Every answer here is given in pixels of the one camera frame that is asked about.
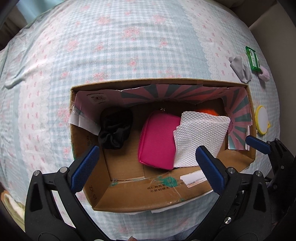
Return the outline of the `light blue hanging sheet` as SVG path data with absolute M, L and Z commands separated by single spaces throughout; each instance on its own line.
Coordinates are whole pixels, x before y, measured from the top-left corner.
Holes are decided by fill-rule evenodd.
M 26 18 L 37 17 L 64 0 L 20 0 L 16 7 Z

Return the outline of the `white textured cloth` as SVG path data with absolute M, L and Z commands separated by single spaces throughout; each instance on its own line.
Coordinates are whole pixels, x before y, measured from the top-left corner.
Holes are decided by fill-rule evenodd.
M 224 142 L 230 125 L 227 116 L 215 116 L 196 111 L 185 111 L 180 124 L 173 131 L 176 154 L 174 168 L 198 166 L 195 153 L 205 146 L 216 157 Z

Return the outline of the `grey microfibre cloth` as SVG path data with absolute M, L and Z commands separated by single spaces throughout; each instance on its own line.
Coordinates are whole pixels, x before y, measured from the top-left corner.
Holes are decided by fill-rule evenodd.
M 251 71 L 250 69 L 243 63 L 243 60 L 241 56 L 231 56 L 228 58 L 230 62 L 230 67 L 233 69 L 233 71 L 236 73 L 238 76 L 239 80 L 247 84 L 251 79 Z

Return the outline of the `orange fluffy pompom keychain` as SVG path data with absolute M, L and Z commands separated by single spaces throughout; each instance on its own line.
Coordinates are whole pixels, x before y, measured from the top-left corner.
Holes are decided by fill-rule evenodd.
M 214 108 L 210 107 L 210 106 L 198 106 L 197 108 L 195 108 L 196 112 L 199 113 L 206 113 L 206 114 L 210 114 L 213 116 L 219 116 L 220 114 L 218 113 L 218 111 L 216 111 Z

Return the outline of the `black scrunchie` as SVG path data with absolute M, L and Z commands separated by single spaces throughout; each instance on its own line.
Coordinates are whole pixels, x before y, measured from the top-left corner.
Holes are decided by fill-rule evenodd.
M 99 143 L 104 149 L 119 150 L 130 136 L 130 115 L 126 110 L 110 108 L 102 112 L 99 125 Z

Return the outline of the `pink leather pouch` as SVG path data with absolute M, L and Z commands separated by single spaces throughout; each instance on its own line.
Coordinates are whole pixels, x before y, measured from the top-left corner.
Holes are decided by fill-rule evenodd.
M 153 112 L 140 134 L 138 161 L 153 168 L 172 170 L 176 154 L 174 131 L 180 121 L 179 116 L 164 111 Z

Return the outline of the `checked floral bed sheet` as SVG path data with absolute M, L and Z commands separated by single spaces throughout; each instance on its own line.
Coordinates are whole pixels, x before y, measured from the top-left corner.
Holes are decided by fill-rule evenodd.
M 72 160 L 77 85 L 121 79 L 237 82 L 229 57 L 254 49 L 247 25 L 215 1 L 66 1 L 1 51 L 1 184 L 25 203 L 32 173 Z

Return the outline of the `cardboard box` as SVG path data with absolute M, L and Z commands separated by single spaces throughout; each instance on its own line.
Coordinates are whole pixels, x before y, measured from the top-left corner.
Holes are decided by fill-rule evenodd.
M 83 191 L 96 211 L 138 212 L 179 204 L 210 191 L 189 182 L 204 145 L 237 171 L 255 160 L 245 84 L 196 79 L 140 79 L 75 86 L 70 91 L 72 150 L 99 147 Z

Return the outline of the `green wet wipes pack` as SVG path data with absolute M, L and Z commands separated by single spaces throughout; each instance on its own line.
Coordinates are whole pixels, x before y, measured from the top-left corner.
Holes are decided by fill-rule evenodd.
M 260 63 L 254 49 L 246 46 L 245 51 L 252 71 L 261 73 Z

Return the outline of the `yellow rimmed round mirror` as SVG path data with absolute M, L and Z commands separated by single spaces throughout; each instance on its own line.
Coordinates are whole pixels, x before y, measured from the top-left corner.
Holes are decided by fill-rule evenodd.
M 256 129 L 260 135 L 265 135 L 270 128 L 267 110 L 264 106 L 260 105 L 255 111 Z

